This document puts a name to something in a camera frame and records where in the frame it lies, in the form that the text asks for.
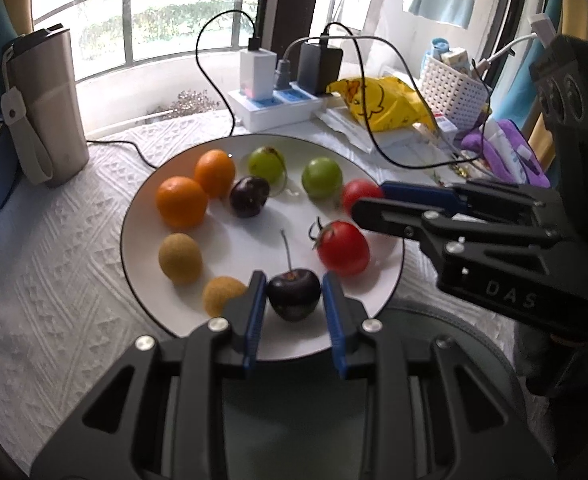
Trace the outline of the dark cherry with stem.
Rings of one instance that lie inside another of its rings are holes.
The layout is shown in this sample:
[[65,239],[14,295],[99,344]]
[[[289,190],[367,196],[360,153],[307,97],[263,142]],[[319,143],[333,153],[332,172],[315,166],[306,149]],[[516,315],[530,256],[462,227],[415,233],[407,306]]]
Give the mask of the dark cherry with stem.
[[267,284],[267,296],[274,312],[286,322],[296,323],[307,318],[321,297],[318,275],[305,268],[294,268],[285,231],[281,231],[285,246],[287,270],[274,275]]

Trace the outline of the red cherry tomato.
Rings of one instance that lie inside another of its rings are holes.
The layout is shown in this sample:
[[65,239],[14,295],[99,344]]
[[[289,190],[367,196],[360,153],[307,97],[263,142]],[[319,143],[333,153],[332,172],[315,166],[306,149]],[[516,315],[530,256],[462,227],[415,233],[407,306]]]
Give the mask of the red cherry tomato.
[[370,263],[370,246],[352,223],[334,220],[323,224],[320,218],[309,226],[309,240],[328,271],[341,276],[362,273]]

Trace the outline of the lower brown kiwi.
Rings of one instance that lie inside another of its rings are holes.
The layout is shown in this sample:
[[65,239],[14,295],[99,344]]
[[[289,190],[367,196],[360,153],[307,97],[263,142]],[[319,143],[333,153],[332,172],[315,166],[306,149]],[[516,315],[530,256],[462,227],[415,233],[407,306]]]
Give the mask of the lower brown kiwi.
[[228,301],[242,296],[247,286],[231,276],[212,278],[203,289],[203,307],[210,318],[222,315]]

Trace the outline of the brown kiwi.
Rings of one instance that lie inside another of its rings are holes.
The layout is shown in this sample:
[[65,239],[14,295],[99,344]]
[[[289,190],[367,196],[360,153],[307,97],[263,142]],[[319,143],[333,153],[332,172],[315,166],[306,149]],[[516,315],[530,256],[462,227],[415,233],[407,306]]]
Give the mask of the brown kiwi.
[[242,296],[247,286],[231,276],[212,278],[203,289],[203,307],[210,318],[222,315],[228,301]]
[[168,235],[158,250],[160,270],[172,283],[194,283],[202,274],[203,257],[196,240],[184,233]]

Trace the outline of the purple cloth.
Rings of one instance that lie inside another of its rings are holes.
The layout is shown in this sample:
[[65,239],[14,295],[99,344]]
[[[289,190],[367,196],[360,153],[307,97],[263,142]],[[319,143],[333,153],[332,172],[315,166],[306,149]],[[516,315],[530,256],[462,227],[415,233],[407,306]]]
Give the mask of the purple cloth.
[[510,119],[489,118],[485,130],[468,133],[464,151],[480,154],[495,177],[503,182],[548,188],[550,181],[522,132]]

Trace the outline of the white tube bottle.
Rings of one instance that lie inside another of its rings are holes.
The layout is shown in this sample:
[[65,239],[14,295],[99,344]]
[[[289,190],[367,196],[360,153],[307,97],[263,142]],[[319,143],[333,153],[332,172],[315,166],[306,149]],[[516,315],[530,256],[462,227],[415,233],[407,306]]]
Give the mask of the white tube bottle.
[[486,162],[497,178],[516,184],[527,182],[526,172],[512,148],[507,133],[493,119],[489,119],[485,126],[483,144]]

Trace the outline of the grey round mat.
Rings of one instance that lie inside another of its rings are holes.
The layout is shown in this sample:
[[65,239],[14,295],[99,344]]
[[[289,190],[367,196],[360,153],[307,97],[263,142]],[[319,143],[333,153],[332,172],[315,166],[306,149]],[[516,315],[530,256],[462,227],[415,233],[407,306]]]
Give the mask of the grey round mat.
[[[525,400],[506,355],[457,315],[395,300],[379,316],[410,338],[451,337],[520,417]],[[330,351],[263,361],[223,388],[225,453],[232,479],[356,479],[360,474],[367,384],[343,380]]]

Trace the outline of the upper brown kiwi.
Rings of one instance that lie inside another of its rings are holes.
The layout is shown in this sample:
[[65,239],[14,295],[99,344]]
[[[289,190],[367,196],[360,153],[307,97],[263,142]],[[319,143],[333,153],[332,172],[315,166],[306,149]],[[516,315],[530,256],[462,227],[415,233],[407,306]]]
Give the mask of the upper brown kiwi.
[[158,250],[160,270],[172,283],[194,283],[202,274],[203,257],[196,240],[184,233],[168,235]]

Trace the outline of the red tomato on plate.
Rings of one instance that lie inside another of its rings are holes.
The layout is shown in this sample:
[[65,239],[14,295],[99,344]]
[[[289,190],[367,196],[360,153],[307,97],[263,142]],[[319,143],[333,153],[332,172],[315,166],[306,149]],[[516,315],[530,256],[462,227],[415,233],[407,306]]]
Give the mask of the red tomato on plate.
[[371,180],[353,179],[343,186],[341,191],[341,206],[349,216],[353,205],[361,198],[383,198],[384,194],[379,185]]

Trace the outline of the white perforated basket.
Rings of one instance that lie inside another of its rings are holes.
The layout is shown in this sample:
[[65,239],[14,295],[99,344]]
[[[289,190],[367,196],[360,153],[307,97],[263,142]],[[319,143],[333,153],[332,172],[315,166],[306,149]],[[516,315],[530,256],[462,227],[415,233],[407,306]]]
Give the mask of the white perforated basket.
[[420,90],[433,113],[444,115],[459,130],[472,130],[488,101],[484,84],[431,55],[423,64]]

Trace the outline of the white round plate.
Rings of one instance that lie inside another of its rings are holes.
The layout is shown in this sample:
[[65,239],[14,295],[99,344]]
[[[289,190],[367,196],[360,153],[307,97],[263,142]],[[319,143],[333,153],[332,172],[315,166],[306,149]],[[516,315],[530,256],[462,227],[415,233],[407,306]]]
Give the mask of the white round plate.
[[[161,271],[158,252],[173,231],[161,220],[156,207],[158,186],[171,177],[193,177],[202,154],[210,150],[227,152],[234,159],[236,176],[248,174],[248,157],[256,148],[273,146],[285,157],[287,187],[268,198],[258,216],[237,218],[222,200],[210,200],[204,221],[184,231],[194,238],[203,257],[202,275],[190,285],[175,286]],[[311,223],[334,219],[350,221],[338,198],[311,202],[300,183],[303,167],[309,160],[326,156],[341,167],[344,180],[375,181],[373,170],[349,150],[337,152],[308,140],[276,134],[245,134],[205,142],[175,155],[162,164],[141,185],[124,216],[120,249],[126,280],[134,296],[149,316],[172,336],[183,337],[208,321],[203,306],[203,288],[217,276],[231,276],[245,284],[254,270],[267,278],[287,268],[286,250],[280,234],[284,230],[293,266],[301,266],[323,277],[325,269],[309,240]],[[375,316],[393,297],[403,263],[402,243],[398,238],[364,232],[371,250],[370,264],[353,278],[341,278],[348,296],[359,299],[367,314]],[[315,312],[298,323],[282,320],[271,306],[266,307],[258,359],[280,361],[303,358],[330,347],[322,299]]]

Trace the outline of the front orange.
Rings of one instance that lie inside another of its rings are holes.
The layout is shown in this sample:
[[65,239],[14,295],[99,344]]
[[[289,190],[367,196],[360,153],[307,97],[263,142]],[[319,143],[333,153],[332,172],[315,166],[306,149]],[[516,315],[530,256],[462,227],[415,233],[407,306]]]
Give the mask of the front orange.
[[160,218],[175,230],[199,226],[205,219],[209,197],[195,180],[176,176],[164,180],[156,191]]

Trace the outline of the orange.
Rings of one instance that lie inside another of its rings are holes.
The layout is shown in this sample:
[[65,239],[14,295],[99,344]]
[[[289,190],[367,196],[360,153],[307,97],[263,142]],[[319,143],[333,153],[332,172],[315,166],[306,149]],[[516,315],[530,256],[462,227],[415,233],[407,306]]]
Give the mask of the orange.
[[233,157],[222,150],[210,150],[198,158],[194,180],[210,200],[222,198],[231,190],[236,168]]
[[175,230],[199,226],[205,219],[209,197],[195,180],[176,176],[164,180],[156,191],[160,218]]

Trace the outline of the dark plum on plate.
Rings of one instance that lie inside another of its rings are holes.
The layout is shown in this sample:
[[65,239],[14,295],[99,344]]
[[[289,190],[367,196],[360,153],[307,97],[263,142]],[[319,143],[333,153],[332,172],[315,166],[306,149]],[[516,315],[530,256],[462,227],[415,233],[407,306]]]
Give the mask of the dark plum on plate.
[[262,212],[270,195],[269,182],[262,177],[243,177],[230,191],[229,204],[237,217],[253,218]]

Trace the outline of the green round fruit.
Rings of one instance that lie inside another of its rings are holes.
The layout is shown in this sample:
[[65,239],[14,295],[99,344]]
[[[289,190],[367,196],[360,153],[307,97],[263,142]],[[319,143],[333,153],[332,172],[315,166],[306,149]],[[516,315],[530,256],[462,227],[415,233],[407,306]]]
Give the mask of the green round fruit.
[[311,159],[303,168],[301,184],[307,195],[314,200],[332,197],[343,185],[341,167],[328,157]]

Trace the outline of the yellow duck bag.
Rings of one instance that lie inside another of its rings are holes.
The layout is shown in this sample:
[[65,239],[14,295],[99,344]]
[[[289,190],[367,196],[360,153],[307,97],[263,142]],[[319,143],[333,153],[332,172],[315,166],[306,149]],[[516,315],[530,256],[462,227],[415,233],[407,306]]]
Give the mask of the yellow duck bag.
[[373,133],[410,128],[422,124],[431,131],[436,122],[417,92],[405,81],[386,76],[344,78],[328,84],[327,93],[337,93],[353,118]]

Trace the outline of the rear orange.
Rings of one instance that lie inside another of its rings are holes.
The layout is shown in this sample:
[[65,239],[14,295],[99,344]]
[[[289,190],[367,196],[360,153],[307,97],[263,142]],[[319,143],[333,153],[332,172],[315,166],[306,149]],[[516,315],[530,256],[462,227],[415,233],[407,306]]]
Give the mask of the rear orange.
[[231,190],[236,168],[233,157],[222,150],[210,150],[198,158],[194,180],[210,200],[222,198]]

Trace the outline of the white desk lamp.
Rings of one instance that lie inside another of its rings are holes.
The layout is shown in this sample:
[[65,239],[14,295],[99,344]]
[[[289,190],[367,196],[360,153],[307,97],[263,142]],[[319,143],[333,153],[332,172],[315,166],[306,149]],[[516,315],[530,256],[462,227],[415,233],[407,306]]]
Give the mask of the white desk lamp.
[[547,14],[538,13],[530,15],[528,18],[528,24],[530,26],[529,34],[513,39],[505,46],[489,55],[488,58],[483,58],[473,67],[474,77],[476,79],[480,79],[480,77],[487,72],[490,65],[499,60],[499,58],[502,58],[503,55],[512,55],[513,48],[518,44],[529,41],[538,41],[542,47],[546,48],[558,34]]

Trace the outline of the white embossed tablecloth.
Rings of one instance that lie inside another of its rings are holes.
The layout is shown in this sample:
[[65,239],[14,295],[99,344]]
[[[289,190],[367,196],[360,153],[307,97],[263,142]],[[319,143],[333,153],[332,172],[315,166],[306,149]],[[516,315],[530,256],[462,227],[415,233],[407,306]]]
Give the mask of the white embossed tablecloth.
[[[0,445],[21,470],[136,337],[159,334],[122,272],[126,206],[152,166],[229,125],[211,112],[119,132],[72,181],[21,182],[0,211]],[[324,356],[227,385],[231,477],[356,478],[363,401]]]

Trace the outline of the green grape with stem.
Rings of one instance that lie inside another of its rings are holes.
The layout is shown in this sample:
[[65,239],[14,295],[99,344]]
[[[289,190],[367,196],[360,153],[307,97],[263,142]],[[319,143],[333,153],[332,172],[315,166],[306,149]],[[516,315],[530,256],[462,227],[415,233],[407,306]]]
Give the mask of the green grape with stem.
[[256,148],[249,154],[247,169],[251,177],[266,180],[269,185],[283,184],[286,179],[286,164],[282,153],[265,145]]

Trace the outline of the white power strip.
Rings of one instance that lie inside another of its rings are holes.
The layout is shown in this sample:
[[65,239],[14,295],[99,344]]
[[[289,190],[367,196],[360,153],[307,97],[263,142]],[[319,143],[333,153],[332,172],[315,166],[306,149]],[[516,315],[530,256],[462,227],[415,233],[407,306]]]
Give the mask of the white power strip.
[[325,107],[324,98],[301,90],[297,84],[274,91],[270,99],[262,101],[248,99],[239,91],[230,92],[228,97],[235,116],[250,133],[307,122]]

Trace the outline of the black charger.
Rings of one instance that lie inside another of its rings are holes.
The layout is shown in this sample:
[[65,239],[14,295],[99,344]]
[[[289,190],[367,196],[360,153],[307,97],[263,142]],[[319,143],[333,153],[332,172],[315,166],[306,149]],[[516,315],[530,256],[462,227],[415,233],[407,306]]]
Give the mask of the black charger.
[[309,44],[300,47],[298,87],[314,96],[324,96],[329,84],[339,79],[344,51],[328,44]]

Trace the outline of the white charger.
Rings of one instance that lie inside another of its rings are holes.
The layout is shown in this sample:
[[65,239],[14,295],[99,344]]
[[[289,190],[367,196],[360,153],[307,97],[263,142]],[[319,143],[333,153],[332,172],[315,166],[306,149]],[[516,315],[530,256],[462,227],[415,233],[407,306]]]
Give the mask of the white charger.
[[277,54],[266,50],[241,51],[239,57],[239,88],[247,99],[269,100],[274,86]]

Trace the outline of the steel travel mug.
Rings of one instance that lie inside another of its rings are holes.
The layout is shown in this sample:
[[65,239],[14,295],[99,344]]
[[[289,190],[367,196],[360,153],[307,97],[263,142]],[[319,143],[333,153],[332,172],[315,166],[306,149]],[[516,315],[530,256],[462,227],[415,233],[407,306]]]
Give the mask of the steel travel mug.
[[3,52],[1,112],[28,181],[58,188],[88,163],[71,52],[61,24],[20,36]]

